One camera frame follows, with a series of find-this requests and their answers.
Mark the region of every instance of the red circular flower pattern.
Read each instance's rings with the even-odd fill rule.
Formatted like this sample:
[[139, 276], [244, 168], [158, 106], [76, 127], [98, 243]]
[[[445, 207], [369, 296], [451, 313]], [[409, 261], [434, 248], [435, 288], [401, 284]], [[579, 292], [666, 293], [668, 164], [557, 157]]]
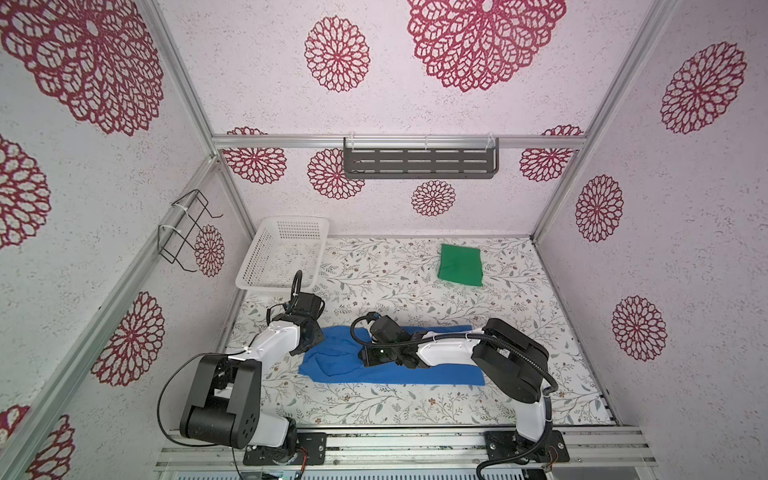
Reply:
[[0, 31], [40, 91], [77, 120], [133, 135], [159, 115], [163, 70], [131, 0], [2, 0]]
[[61, 480], [69, 472], [73, 453], [74, 428], [69, 425], [69, 415], [62, 415], [56, 422], [56, 430], [48, 435], [43, 449], [29, 464], [27, 480]]
[[408, 0], [414, 55], [445, 87], [488, 90], [551, 40], [565, 0]]
[[456, 192], [450, 184], [440, 180], [430, 180], [419, 185], [411, 196], [411, 205], [425, 217], [444, 214], [453, 206]]
[[50, 196], [35, 159], [0, 135], [0, 249], [35, 236], [51, 211]]
[[745, 70], [744, 52], [725, 41], [688, 58], [661, 99], [667, 129], [687, 134], [714, 122], [738, 95]]
[[344, 175], [343, 158], [338, 148], [327, 148], [317, 152], [306, 168], [312, 186], [328, 198], [354, 197], [366, 184], [365, 180], [352, 180]]
[[141, 292], [134, 307], [101, 351], [91, 373], [100, 383], [126, 386], [149, 370], [163, 346], [165, 335], [163, 309], [148, 292]]
[[620, 301], [612, 323], [619, 346], [636, 360], [653, 360], [667, 346], [667, 324], [645, 298], [628, 296]]
[[[238, 127], [227, 133], [266, 135], [250, 127]], [[286, 156], [282, 148], [227, 148], [221, 154], [234, 173], [255, 184], [271, 184], [286, 173]]]
[[213, 225], [206, 225], [194, 242], [194, 259], [205, 276], [215, 276], [224, 265], [224, 240]]
[[[542, 135], [581, 135], [584, 132], [573, 125], [558, 125], [549, 128]], [[545, 182], [560, 177], [574, 151], [567, 148], [526, 148], [520, 158], [523, 176]]]
[[366, 37], [346, 18], [325, 17], [317, 22], [304, 42], [306, 66], [312, 76], [331, 91], [348, 91], [368, 73]]
[[28, 406], [14, 405], [10, 409], [0, 413], [0, 449], [8, 441], [18, 423], [29, 410]]
[[576, 225], [591, 242], [605, 240], [619, 226], [624, 200], [619, 183], [608, 175], [588, 181], [576, 202]]

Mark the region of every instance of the blue cloth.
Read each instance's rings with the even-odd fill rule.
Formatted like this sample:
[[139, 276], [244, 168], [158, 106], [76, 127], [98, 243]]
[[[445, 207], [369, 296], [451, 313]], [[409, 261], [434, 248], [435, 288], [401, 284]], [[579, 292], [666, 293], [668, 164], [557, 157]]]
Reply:
[[[408, 333], [429, 330], [436, 333], [464, 332], [464, 326], [404, 326]], [[366, 329], [355, 329], [361, 340], [369, 342]], [[299, 373], [320, 383], [393, 383], [417, 385], [485, 385], [482, 371], [475, 365], [437, 365], [428, 369], [409, 369], [394, 362], [365, 367], [357, 354], [362, 346], [349, 334], [348, 326], [323, 329], [326, 340], [304, 354]]]

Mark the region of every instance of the leaf print table surface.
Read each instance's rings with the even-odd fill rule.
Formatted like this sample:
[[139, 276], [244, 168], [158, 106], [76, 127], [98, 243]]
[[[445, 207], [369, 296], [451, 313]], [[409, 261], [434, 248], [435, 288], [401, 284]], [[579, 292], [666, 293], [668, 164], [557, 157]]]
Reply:
[[[483, 287], [437, 278], [440, 245], [481, 249]], [[531, 242], [518, 238], [329, 238], [314, 293], [326, 301], [320, 326], [349, 325], [375, 310], [400, 325], [484, 326], [506, 320], [550, 353], [560, 383], [555, 425], [613, 425]], [[230, 337], [247, 343], [266, 324], [266, 308], [281, 296], [248, 296]], [[485, 386], [315, 383], [298, 373], [303, 355], [288, 356], [262, 378], [266, 411], [300, 425], [471, 425], [515, 422], [509, 398], [486, 377]]]

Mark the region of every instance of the green cloth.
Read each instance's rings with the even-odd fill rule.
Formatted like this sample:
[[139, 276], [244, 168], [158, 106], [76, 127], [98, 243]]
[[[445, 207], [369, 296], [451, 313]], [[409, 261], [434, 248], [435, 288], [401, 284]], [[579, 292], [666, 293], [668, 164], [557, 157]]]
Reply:
[[480, 250], [444, 243], [440, 250], [440, 271], [437, 277], [463, 285], [482, 286]]

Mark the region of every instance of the perforated basket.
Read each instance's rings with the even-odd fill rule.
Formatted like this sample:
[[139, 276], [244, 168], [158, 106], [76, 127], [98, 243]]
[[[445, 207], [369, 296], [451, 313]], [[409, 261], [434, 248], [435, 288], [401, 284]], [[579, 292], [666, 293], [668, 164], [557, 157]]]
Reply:
[[326, 218], [265, 218], [237, 273], [237, 288], [289, 293], [294, 273], [302, 270], [301, 290], [311, 291], [317, 283], [328, 227]]

